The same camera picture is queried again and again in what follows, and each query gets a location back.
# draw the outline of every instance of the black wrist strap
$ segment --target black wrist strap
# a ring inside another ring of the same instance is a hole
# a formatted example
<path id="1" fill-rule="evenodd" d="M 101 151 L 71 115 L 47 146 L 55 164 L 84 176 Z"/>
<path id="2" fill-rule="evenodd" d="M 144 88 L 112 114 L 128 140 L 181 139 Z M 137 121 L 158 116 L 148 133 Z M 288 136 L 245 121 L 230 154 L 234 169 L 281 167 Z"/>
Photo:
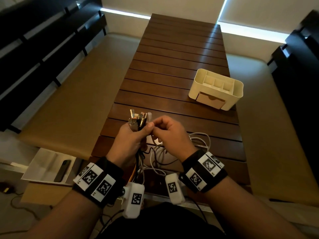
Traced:
<path id="1" fill-rule="evenodd" d="M 224 165 L 210 152 L 198 150 L 183 163 L 184 172 L 180 173 L 181 180 L 194 193 L 209 191 L 226 176 Z"/>
<path id="2" fill-rule="evenodd" d="M 106 204 L 113 205 L 116 198 L 122 195 L 125 185 L 123 174 L 121 168 L 102 157 L 78 174 L 72 189 L 104 208 Z"/>

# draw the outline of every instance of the smartphone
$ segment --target smartphone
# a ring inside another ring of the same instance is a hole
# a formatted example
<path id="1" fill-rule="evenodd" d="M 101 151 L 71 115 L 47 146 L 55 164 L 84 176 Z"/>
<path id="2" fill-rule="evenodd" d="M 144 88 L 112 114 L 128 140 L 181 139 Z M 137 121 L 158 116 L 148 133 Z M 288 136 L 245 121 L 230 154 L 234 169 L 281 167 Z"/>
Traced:
<path id="1" fill-rule="evenodd" d="M 61 165 L 61 167 L 59 169 L 59 172 L 57 173 L 57 175 L 56 175 L 56 177 L 54 179 L 54 182 L 58 182 L 59 183 L 59 182 L 62 181 L 62 179 L 63 179 L 63 177 L 64 177 L 64 175 L 66 173 L 66 170 L 68 170 L 68 167 L 69 167 L 70 163 L 71 163 L 71 160 L 64 160 L 62 162 L 62 165 Z"/>

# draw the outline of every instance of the wooden slatted table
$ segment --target wooden slatted table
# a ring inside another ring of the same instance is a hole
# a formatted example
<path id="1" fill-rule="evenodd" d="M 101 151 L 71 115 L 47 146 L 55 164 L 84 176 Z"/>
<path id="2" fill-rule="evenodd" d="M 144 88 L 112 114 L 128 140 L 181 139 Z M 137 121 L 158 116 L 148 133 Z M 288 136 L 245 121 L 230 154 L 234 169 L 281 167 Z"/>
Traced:
<path id="1" fill-rule="evenodd" d="M 217 110 L 188 97 L 200 68 L 230 76 L 220 26 L 153 14 L 92 156 L 108 153 L 119 128 L 130 117 L 130 109 L 152 112 L 153 118 L 167 115 L 180 121 L 189 133 L 208 134 L 210 152 L 225 164 L 229 176 L 240 185 L 250 185 L 235 106 L 229 111 Z M 182 166 L 176 162 L 166 169 L 182 171 Z M 152 179 L 153 175 L 146 175 L 146 180 Z M 161 194 L 146 186 L 146 192 L 148 189 Z"/>

